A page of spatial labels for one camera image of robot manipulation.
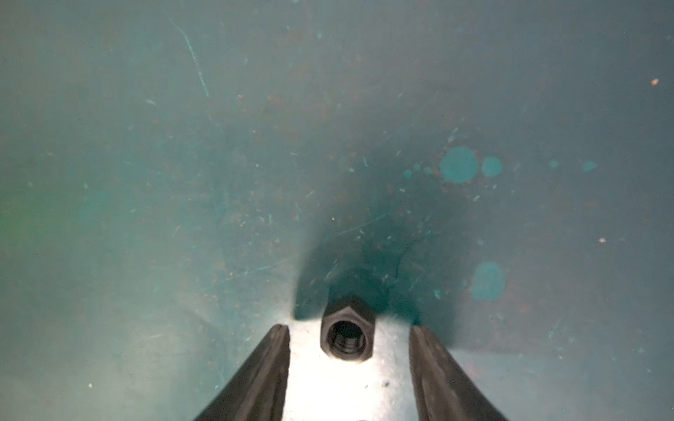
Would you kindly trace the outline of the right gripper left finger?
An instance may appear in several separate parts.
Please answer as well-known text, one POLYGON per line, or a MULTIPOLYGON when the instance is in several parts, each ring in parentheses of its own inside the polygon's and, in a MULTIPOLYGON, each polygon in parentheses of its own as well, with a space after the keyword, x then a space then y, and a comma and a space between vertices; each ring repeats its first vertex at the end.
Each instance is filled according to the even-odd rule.
POLYGON ((288 326, 272 326, 226 387, 196 419, 281 420, 291 362, 290 343, 288 326))

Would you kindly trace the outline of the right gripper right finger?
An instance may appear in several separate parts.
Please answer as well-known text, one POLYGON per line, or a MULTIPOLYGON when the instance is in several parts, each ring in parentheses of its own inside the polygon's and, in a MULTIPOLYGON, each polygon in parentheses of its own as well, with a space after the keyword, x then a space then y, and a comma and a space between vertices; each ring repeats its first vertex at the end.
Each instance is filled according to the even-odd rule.
POLYGON ((411 329, 409 363, 420 420, 507 421, 426 326, 411 329))

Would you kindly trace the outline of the black nut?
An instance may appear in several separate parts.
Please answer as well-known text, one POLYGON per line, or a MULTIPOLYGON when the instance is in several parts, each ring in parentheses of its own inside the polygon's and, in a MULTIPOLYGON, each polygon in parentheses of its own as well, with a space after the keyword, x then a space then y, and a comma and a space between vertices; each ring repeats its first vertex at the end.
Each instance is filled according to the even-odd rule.
POLYGON ((367 361, 373 354, 376 314, 358 296, 329 303, 321 319, 321 349, 342 361, 367 361))

